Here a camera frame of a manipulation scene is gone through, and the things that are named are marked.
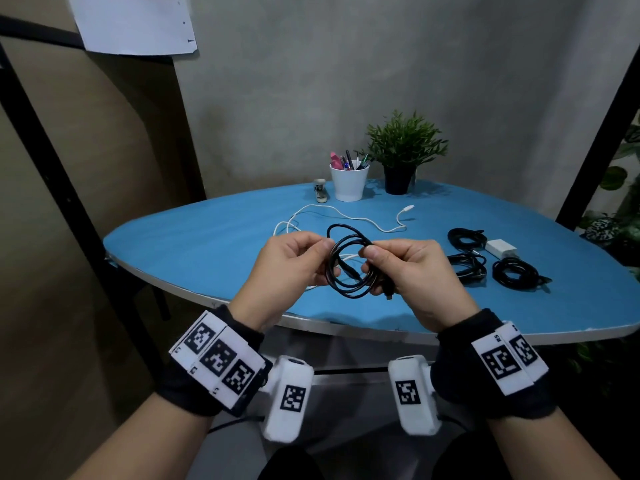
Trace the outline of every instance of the white table edge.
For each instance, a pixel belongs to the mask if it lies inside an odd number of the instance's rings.
[[[151,274],[145,273],[136,267],[128,265],[126,262],[118,259],[110,253],[108,253],[108,258],[114,261],[118,266],[122,266],[137,278],[140,278],[142,281],[193,303],[197,303],[208,308],[214,308],[221,303],[229,303],[229,299],[195,293],[185,288],[181,288],[180,286],[160,280]],[[278,322],[278,325],[294,330],[309,331],[323,335],[333,335],[336,337],[347,337],[350,339],[376,340],[379,342],[400,342],[404,344],[426,346],[438,345],[438,339],[434,333],[376,330],[373,328],[362,328],[339,323],[331,323],[323,320],[301,317],[294,314],[284,314]],[[590,342],[594,340],[619,339],[635,332],[638,328],[640,328],[640,323],[611,328],[598,328],[594,330],[565,331],[559,333],[529,333],[524,334],[524,336],[531,345],[544,346]]]

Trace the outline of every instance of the table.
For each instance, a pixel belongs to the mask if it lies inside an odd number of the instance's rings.
[[[512,320],[534,345],[622,337],[640,326],[640,283],[606,252],[555,222],[519,205],[453,185],[419,180],[407,195],[384,192],[370,180],[357,202],[332,199],[352,217],[368,217],[391,229],[402,214],[403,232],[384,234],[372,224],[347,221],[332,209],[310,208],[297,226],[320,234],[336,222],[355,226],[371,240],[405,237],[435,239],[447,254],[453,227],[484,229],[489,239],[516,246],[522,259],[553,279],[546,288],[516,291],[490,276],[468,290],[483,307]],[[167,292],[204,306],[226,302],[239,290],[277,222],[315,203],[311,184],[290,185],[206,200],[128,222],[104,239],[119,266]],[[489,253],[487,269],[496,261]],[[299,330],[388,340],[437,344],[402,298],[361,299],[340,296],[329,287],[308,290],[283,316],[281,326]]]

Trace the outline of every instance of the black cord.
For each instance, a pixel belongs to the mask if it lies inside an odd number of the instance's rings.
[[[331,254],[329,254],[329,260],[327,261],[324,269],[324,277],[329,283],[329,286],[346,298],[362,298],[371,291],[376,282],[382,281],[382,291],[386,295],[387,299],[391,299],[395,288],[395,284],[391,281],[391,278],[386,274],[381,273],[377,267],[372,265],[369,265],[369,272],[364,277],[361,277],[359,272],[340,258],[340,253],[346,248],[350,246],[369,246],[371,245],[371,241],[368,240],[359,230],[348,226],[347,224],[330,225],[326,230],[327,237],[331,237],[331,229],[335,227],[344,227],[345,229],[352,231],[353,234],[349,234],[336,242],[331,250]],[[333,268],[336,266],[339,266],[348,277],[356,282],[345,283],[336,278],[333,275]],[[365,290],[362,293],[358,293],[358,291],[362,289]]]
[[[486,276],[486,258],[478,254],[460,253],[447,256],[451,265],[465,266],[464,269],[457,271],[458,279],[462,283],[471,283],[483,280]]]
[[[470,430],[469,428],[467,428],[464,424],[462,424],[462,421],[459,421],[459,420],[457,420],[457,419],[455,419],[455,418],[452,418],[451,416],[446,416],[446,415],[444,415],[444,414],[439,414],[439,415],[437,416],[437,418],[438,418],[440,421],[445,421],[445,422],[450,422],[450,423],[453,423],[453,424],[457,424],[460,428],[464,429],[464,430],[465,430],[466,432],[468,432],[468,433],[471,431],[471,430]]]
[[[477,248],[484,249],[487,242],[483,230],[469,230],[463,227],[456,227],[447,233],[447,238],[453,247],[461,252],[473,251]]]
[[[216,432],[219,429],[226,428],[228,426],[233,426],[233,425],[238,424],[238,423],[244,423],[246,421],[262,422],[262,421],[264,421],[264,416],[245,416],[244,418],[234,419],[233,421],[229,421],[228,423],[224,423],[224,424],[221,424],[220,426],[216,426],[215,428],[211,428],[207,432],[207,434],[210,435],[210,434]]]
[[[512,278],[507,273],[517,274],[518,277]],[[540,276],[536,268],[518,258],[503,258],[493,263],[493,279],[513,290],[532,290],[552,281],[551,278]]]

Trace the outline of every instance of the wrist strap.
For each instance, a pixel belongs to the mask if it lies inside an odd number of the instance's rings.
[[[236,322],[222,305],[204,312],[171,347],[157,393],[199,415],[242,413],[268,377],[258,354],[263,334]]]
[[[548,391],[547,364],[513,323],[485,308],[439,334],[431,368],[434,389],[488,418],[548,416],[556,404]]]

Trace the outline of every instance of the white cup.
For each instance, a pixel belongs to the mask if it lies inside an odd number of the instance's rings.
[[[338,170],[329,165],[336,199],[343,202],[355,202],[362,198],[364,184],[367,183],[369,167],[362,170]]]

